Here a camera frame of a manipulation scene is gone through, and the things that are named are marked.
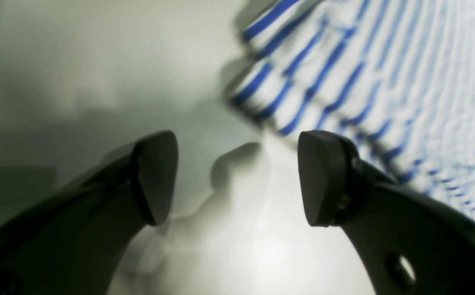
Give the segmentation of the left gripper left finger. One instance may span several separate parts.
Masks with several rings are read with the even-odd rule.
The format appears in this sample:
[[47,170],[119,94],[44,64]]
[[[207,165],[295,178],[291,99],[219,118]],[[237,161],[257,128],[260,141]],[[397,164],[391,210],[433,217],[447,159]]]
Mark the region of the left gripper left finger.
[[105,295],[132,239],[167,221],[178,162],[174,132],[153,133],[0,226],[0,295]]

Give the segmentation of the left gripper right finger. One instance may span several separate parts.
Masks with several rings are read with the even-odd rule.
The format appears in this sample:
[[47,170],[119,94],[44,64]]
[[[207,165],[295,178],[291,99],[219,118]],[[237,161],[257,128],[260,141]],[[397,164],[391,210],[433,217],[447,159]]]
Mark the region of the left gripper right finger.
[[475,221],[397,184],[322,130],[298,138],[310,226],[338,226],[378,295],[475,295]]

